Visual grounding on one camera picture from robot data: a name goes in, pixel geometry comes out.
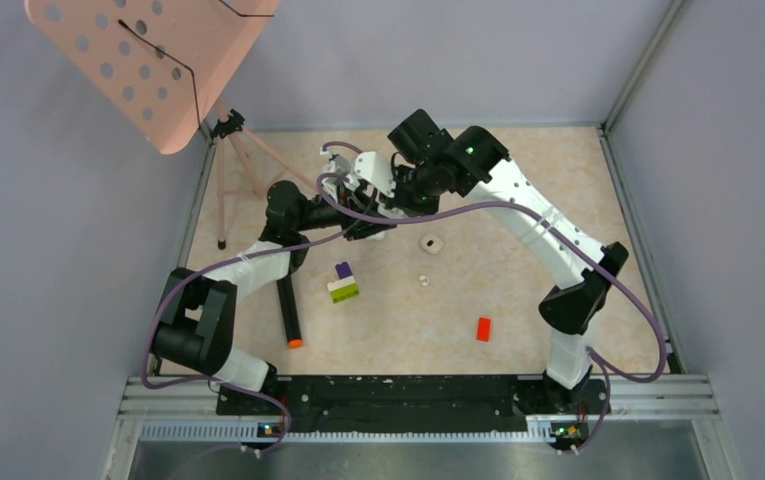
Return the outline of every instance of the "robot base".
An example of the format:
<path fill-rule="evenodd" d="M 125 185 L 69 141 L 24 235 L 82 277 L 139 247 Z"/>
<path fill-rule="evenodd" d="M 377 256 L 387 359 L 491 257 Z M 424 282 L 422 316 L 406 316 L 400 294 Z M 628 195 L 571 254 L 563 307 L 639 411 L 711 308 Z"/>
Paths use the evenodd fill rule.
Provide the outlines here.
<path fill-rule="evenodd" d="M 596 416 L 609 408 L 601 400 L 602 380 L 589 380 L 574 391 L 553 390 L 550 382 L 538 375 L 292 375 L 267 382 L 263 393 L 288 408 L 296 433 L 525 432 L 526 415 Z M 281 412 L 221 387 L 217 414 Z M 573 439 L 556 435 L 554 447 L 569 449 L 584 440 L 579 435 L 587 432 L 584 423 L 555 424 L 555 431 L 571 425 L 578 434 Z"/>

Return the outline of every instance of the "pink music stand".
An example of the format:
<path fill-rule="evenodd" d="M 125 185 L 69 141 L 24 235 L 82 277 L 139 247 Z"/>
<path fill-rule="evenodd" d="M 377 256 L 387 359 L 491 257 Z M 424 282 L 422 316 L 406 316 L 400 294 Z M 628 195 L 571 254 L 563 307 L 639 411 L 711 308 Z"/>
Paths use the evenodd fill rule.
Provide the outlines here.
<path fill-rule="evenodd" d="M 229 112 L 220 102 L 220 93 L 269 22 L 263 16 L 272 15 L 279 2 L 25 0 L 25 8 L 32 23 L 147 140 L 159 152 L 171 154 L 190 142 L 212 107 L 221 122 L 228 121 Z M 241 17 L 237 13 L 251 16 Z M 311 180 L 257 135 L 245 127 L 243 133 L 282 164 L 271 183 L 290 171 L 314 188 Z M 253 187 L 251 191 L 226 190 L 225 145 L 218 137 L 220 247 L 226 243 L 225 196 L 265 191 L 237 133 L 229 139 Z"/>

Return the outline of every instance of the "marble-patterned surface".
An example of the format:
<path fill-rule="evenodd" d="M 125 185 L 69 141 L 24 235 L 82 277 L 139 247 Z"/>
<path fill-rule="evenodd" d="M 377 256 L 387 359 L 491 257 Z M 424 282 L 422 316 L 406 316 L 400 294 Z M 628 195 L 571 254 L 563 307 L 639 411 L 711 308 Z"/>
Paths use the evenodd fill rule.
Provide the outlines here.
<path fill-rule="evenodd" d="M 498 128 L 492 132 L 512 152 L 524 174 L 589 235 L 630 246 L 596 131 L 593 128 Z M 324 164 L 317 152 L 338 139 L 365 150 L 393 152 L 387 131 L 271 133 L 261 136 L 314 178 Z M 244 142 L 267 181 L 277 165 Z M 353 154 L 343 151 L 350 158 Z M 248 182 L 227 148 L 227 188 Z M 201 268 L 246 249 L 261 232 L 265 200 L 229 197 L 228 248 L 217 249 L 216 180 L 212 175 L 197 225 L 189 267 Z M 310 189 L 301 186 L 310 195 Z M 443 197 L 442 210 L 463 205 Z M 335 230 L 308 232 L 312 240 Z M 426 234 L 445 243 L 440 254 L 424 253 Z M 361 294 L 333 304 L 326 289 L 334 265 L 348 261 Z M 418 278 L 427 275 L 428 287 Z M 620 278 L 646 301 L 633 256 Z M 549 356 L 549 327 L 538 302 L 552 287 L 546 270 L 487 213 L 471 212 L 431 224 L 401 226 L 381 242 L 336 240 L 309 252 L 294 275 L 305 346 L 285 344 L 275 284 L 239 302 L 235 344 L 287 374 L 536 373 Z M 597 349 L 632 372 L 652 371 L 656 347 L 641 315 L 612 290 L 601 313 Z M 475 339 L 480 316 L 492 319 L 491 341 Z M 181 373 L 165 364 L 162 373 Z"/>

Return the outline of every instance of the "green lego brick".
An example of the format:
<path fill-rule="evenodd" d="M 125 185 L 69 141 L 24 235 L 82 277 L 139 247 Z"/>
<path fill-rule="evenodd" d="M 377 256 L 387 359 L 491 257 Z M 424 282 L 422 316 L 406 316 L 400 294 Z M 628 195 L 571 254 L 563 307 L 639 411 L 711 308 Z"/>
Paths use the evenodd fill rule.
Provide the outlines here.
<path fill-rule="evenodd" d="M 329 292 L 329 294 L 332 295 L 332 302 L 334 303 L 343 302 L 344 300 L 348 298 L 353 298 L 358 296 L 358 285 L 356 284 L 347 285 L 346 287 L 342 287 L 337 290 L 332 290 L 331 292 Z"/>

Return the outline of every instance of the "purple lego brick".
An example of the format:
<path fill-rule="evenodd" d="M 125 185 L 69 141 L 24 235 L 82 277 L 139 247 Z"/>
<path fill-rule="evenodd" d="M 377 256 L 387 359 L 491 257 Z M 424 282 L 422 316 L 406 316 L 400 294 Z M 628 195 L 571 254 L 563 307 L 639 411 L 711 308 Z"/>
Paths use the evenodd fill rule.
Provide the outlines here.
<path fill-rule="evenodd" d="M 338 273 L 338 279 L 347 278 L 353 274 L 350 270 L 350 264 L 347 262 L 338 263 L 335 265 L 335 271 Z"/>

